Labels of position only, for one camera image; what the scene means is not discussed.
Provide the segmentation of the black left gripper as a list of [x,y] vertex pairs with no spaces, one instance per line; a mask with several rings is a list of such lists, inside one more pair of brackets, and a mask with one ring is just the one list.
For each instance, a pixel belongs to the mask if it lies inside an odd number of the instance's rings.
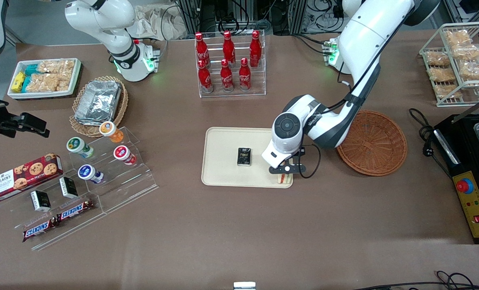
[[306,166],[300,163],[301,156],[304,156],[306,149],[300,149],[297,153],[293,154],[291,158],[284,160],[278,167],[269,167],[270,174],[294,174],[306,172]]

